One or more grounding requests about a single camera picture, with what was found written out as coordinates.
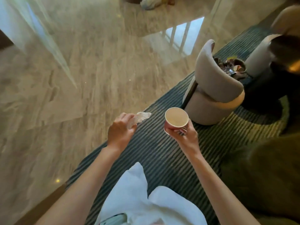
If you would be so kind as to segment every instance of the tile floor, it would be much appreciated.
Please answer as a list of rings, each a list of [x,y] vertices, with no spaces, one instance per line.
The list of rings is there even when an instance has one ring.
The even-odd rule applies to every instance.
[[[25,55],[0,51],[0,221],[12,225],[65,182],[136,113],[194,69],[208,39],[217,52],[286,0],[176,0],[142,11],[121,0],[43,0],[72,85],[36,38]]]

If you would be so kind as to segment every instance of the forearm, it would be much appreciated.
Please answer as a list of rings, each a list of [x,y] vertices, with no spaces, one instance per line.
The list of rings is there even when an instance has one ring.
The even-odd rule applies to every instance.
[[[221,225],[259,225],[200,153],[190,161]]]
[[[83,225],[97,193],[117,158],[118,154],[114,149],[103,148],[95,161],[36,225]]]

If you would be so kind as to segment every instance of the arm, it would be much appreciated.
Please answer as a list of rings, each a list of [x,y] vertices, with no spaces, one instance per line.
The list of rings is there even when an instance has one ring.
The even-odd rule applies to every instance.
[[[260,225],[205,161],[200,152],[198,134],[191,120],[189,120],[185,136],[180,136],[170,129],[167,129],[167,132],[178,142],[183,153],[193,165],[220,224]]]
[[[122,113],[108,130],[107,147],[37,221],[36,225],[83,225],[111,166],[129,143],[137,126],[127,129],[133,114]]]

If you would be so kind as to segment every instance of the carpet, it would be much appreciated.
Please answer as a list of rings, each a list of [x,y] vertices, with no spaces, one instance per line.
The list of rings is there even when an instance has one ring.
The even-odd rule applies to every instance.
[[[238,58],[245,60],[269,34],[271,33],[267,30],[252,26],[225,45],[216,53],[215,57],[226,59],[226,57],[238,56]],[[101,206],[110,190],[120,176],[136,162],[140,162],[144,167],[148,181],[148,194],[157,186],[169,187],[199,207],[208,225],[218,223],[213,208],[199,183],[193,167],[175,140],[167,136],[163,130],[165,111],[170,107],[181,106],[183,95],[192,77],[193,73],[145,110],[152,113],[151,118],[138,125],[138,130],[127,148],[112,166],[94,201],[85,222],[86,225],[95,223]],[[283,112],[281,118],[276,121],[270,122],[267,115],[257,115],[240,106],[229,117],[216,125],[202,126],[193,123],[198,132],[202,154],[218,175],[221,175],[221,158],[227,152],[241,145],[278,136],[282,132],[287,124],[289,108],[286,97],[280,100]],[[82,160],[67,181],[67,187],[76,181],[105,146],[106,143],[102,144]]]

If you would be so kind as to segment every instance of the cup rim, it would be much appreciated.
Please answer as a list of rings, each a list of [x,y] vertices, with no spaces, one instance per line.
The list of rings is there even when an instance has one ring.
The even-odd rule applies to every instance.
[[[167,113],[168,110],[170,110],[170,109],[172,109],[172,108],[178,108],[178,109],[181,109],[180,107],[170,107],[169,109],[167,109],[166,112],[165,112],[165,120],[166,120],[166,122],[167,122],[169,125],[171,125],[171,126],[173,126],[173,127],[176,127],[176,128],[182,128],[182,127],[186,126],[186,125],[188,124],[188,121],[189,121],[189,116],[188,116],[188,114],[186,113],[186,111],[185,111],[184,109],[181,109],[181,110],[183,110],[183,111],[186,113],[186,115],[187,115],[187,122],[186,122],[184,125],[182,125],[182,126],[176,126],[176,125],[172,125],[171,123],[168,122],[168,120],[167,120],[167,118],[166,118],[166,113]]]

